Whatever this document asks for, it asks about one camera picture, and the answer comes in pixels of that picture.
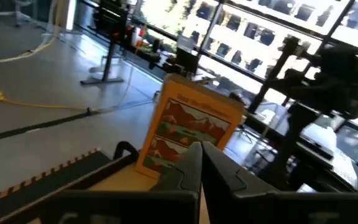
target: wooden surface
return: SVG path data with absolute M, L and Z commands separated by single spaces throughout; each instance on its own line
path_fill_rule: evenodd
M 136 172 L 135 164 L 131 164 L 90 187 L 88 190 L 148 191 L 156 183 L 156 179 Z M 204 193 L 201 193 L 200 223 L 209 223 Z M 36 219 L 29 224 L 41 224 L 41 222 L 39 219 Z

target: mountain illustration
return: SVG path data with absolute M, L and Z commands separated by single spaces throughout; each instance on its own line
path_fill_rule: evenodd
M 150 156 L 176 162 L 180 154 L 170 148 L 164 140 L 153 139 L 148 151 Z
M 215 139 L 221 139 L 226 132 L 223 128 L 217 127 L 208 117 L 196 119 L 192 114 L 187 113 L 181 104 L 172 102 L 168 104 L 169 106 L 162 114 L 161 120 L 163 121 L 206 133 Z

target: orange book cover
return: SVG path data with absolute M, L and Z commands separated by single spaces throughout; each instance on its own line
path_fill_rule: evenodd
M 241 122 L 244 105 L 179 75 L 167 75 L 136 170 L 158 179 L 193 142 L 223 150 Z

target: book cover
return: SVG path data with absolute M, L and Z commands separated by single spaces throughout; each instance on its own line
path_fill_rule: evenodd
M 193 142 L 209 141 L 223 150 L 243 114 L 242 103 L 179 75 L 167 75 L 137 171 L 159 178 Z

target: chair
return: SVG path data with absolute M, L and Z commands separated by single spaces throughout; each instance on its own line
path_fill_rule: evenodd
M 30 16 L 21 12 L 21 8 L 30 6 L 33 3 L 35 4 L 35 2 L 33 2 L 33 0 L 14 0 L 15 11 L 0 12 L 0 16 L 15 16 L 16 27 L 20 27 L 21 21 L 32 21 L 32 18 Z

